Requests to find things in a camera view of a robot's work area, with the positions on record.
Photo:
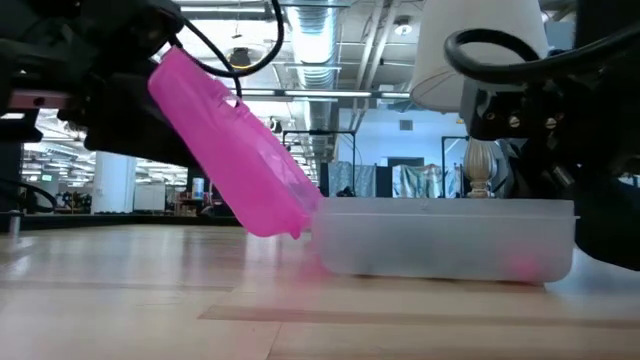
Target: translucent plastic container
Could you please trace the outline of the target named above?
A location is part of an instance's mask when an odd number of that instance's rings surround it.
[[[571,268],[573,202],[324,199],[313,243],[343,274],[551,282]]]
[[[223,83],[173,48],[149,92],[250,233],[298,238],[311,226],[320,191]]]

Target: exposed ductwork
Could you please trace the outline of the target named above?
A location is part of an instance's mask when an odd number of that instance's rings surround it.
[[[291,24],[293,56],[297,63],[318,65],[334,64],[338,53],[338,10],[319,7],[290,7],[286,14]],[[335,88],[335,68],[299,67],[298,78],[304,89]],[[337,117],[331,116],[332,102],[309,102],[305,122],[309,129],[335,130]],[[311,142],[314,154],[324,153],[326,142]]]

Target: pink plastic lid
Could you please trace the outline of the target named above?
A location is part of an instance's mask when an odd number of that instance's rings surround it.
[[[298,238],[311,226],[319,190],[224,84],[173,48],[151,76],[149,91],[250,233]],[[237,100],[235,107],[229,99]]]

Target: curtain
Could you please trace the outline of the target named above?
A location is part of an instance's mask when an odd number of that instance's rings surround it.
[[[459,170],[450,169],[445,176],[447,197],[458,192]],[[406,165],[393,168],[394,198],[438,198],[442,195],[442,168],[437,165],[412,167]]]
[[[351,177],[353,166],[346,161],[329,164],[329,196],[335,197],[345,187],[353,187]],[[376,196],[376,167],[374,165],[356,165],[357,197]]]

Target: white column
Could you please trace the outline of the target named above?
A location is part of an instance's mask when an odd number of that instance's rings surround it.
[[[96,153],[91,213],[133,211],[137,159],[106,152]]]

